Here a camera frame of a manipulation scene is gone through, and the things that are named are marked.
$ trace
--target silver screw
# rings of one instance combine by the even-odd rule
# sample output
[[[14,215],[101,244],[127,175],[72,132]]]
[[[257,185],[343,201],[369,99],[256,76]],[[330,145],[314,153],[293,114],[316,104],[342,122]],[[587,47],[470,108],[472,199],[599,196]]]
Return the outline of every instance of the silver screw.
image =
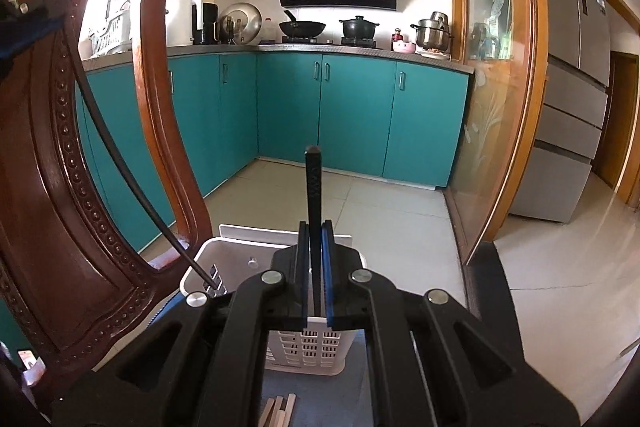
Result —
[[[444,290],[431,290],[427,298],[434,304],[446,304],[449,302],[449,294]]]
[[[187,295],[187,304],[192,308],[200,308],[207,303],[207,296],[202,292],[193,292]]]
[[[261,279],[265,284],[278,284],[282,281],[282,273],[276,270],[268,270],[262,274]]]
[[[360,268],[351,274],[351,279],[355,282],[369,282],[371,280],[372,274],[369,270],[365,270]]]

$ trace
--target basket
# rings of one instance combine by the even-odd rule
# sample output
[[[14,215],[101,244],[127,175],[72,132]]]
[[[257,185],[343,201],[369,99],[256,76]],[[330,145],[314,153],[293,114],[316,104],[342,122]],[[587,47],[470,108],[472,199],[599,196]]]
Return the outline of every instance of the basket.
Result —
[[[235,291],[242,281],[271,266],[275,251],[295,245],[296,232],[220,225],[220,235],[209,239],[194,258],[210,272],[215,288],[188,269],[180,291],[183,295],[203,289],[211,296]],[[351,246],[351,236],[337,235],[336,243]],[[335,376],[344,369],[356,331],[333,331],[324,317],[309,317],[305,330],[270,331],[264,367],[288,373]]]
[[[92,57],[109,55],[131,48],[130,9],[121,10],[114,15],[105,28],[89,35],[94,54]]]

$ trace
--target refrigerator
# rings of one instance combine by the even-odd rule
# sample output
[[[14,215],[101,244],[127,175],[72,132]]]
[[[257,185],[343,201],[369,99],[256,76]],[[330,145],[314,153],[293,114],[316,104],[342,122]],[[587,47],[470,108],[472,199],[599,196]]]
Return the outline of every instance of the refrigerator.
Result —
[[[605,0],[548,0],[545,99],[511,214],[565,223],[591,172],[607,109]]]

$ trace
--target black wok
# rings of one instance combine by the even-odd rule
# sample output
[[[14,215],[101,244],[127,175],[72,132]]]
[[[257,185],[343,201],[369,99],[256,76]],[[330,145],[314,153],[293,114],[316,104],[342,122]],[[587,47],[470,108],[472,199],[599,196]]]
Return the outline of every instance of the black wok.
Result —
[[[280,23],[280,29],[287,37],[313,39],[326,28],[326,24],[321,22],[298,21],[289,10],[284,10],[284,13],[291,19]]]

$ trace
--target black coffee maker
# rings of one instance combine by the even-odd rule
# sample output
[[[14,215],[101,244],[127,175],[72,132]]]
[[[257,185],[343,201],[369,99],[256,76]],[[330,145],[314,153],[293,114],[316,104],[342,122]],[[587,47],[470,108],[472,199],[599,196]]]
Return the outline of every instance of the black coffee maker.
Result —
[[[198,6],[191,6],[191,23],[193,44],[219,44],[218,40],[218,5],[211,2],[202,3],[202,24],[198,16]]]

